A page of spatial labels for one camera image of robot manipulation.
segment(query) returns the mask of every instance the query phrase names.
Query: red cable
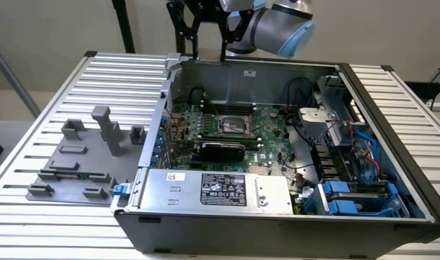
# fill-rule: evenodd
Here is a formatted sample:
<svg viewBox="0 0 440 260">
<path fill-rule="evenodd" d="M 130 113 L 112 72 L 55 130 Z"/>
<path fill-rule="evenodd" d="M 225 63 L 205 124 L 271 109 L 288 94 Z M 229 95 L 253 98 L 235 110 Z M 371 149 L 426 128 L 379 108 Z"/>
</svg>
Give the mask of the red cable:
<svg viewBox="0 0 440 260">
<path fill-rule="evenodd" d="M 372 157 L 369 157 L 368 155 L 365 156 L 365 158 L 375 164 L 375 166 L 376 166 L 376 175 L 379 175 L 382 172 L 380 172 L 380 165 L 379 165 L 377 161 L 375 161 L 375 159 Z"/>
</svg>

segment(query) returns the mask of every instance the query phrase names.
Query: power supply label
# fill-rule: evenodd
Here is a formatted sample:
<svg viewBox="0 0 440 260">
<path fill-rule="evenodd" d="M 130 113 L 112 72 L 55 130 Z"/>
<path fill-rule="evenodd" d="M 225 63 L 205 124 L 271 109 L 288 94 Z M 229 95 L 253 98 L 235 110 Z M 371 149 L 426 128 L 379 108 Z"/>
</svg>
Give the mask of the power supply label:
<svg viewBox="0 0 440 260">
<path fill-rule="evenodd" d="M 204 173 L 201 203 L 218 206 L 248 206 L 245 176 Z"/>
</svg>

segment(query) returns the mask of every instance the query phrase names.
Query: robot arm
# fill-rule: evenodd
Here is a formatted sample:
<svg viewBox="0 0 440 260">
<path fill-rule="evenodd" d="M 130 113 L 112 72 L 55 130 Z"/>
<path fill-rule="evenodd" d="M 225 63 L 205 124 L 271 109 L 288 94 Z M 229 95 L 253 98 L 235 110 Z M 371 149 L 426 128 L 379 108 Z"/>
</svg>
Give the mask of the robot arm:
<svg viewBox="0 0 440 260">
<path fill-rule="evenodd" d="M 184 7 L 193 15 L 193 26 L 184 21 Z M 168 9 L 180 35 L 193 41 L 193 56 L 198 55 L 201 22 L 218 24 L 222 34 L 222 55 L 227 50 L 244 55 L 257 49 L 292 58 L 307 45 L 315 24 L 312 0 L 276 0 L 272 9 L 267 0 L 169 0 Z"/>
</svg>

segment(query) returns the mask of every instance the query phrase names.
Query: blue cable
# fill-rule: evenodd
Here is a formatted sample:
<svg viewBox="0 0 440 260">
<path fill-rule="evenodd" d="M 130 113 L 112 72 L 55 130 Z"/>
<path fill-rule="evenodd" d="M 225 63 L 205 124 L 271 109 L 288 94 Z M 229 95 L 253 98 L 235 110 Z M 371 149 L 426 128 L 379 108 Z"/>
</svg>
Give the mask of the blue cable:
<svg viewBox="0 0 440 260">
<path fill-rule="evenodd" d="M 365 138 L 367 140 L 369 140 L 372 143 L 373 143 L 373 147 L 375 147 L 375 151 L 373 151 L 373 159 L 375 161 L 377 161 L 377 141 L 368 135 L 365 134 L 364 132 L 360 132 L 360 131 L 355 131 L 353 134 L 361 136 L 363 138 Z M 375 176 L 376 176 L 376 167 L 375 167 L 375 174 L 372 174 L 371 176 L 371 183 L 373 182 L 375 180 Z"/>
</svg>

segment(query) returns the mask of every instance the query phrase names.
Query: black pole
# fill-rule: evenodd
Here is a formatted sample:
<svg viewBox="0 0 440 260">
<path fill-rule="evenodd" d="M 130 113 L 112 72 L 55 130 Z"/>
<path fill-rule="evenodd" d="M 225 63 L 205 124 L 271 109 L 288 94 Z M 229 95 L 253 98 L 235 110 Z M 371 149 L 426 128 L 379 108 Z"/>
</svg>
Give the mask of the black pole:
<svg viewBox="0 0 440 260">
<path fill-rule="evenodd" d="M 122 40 L 126 46 L 126 53 L 136 53 L 134 38 L 132 37 L 132 28 L 129 22 L 126 0 L 113 0 L 113 6 L 118 15 Z"/>
</svg>

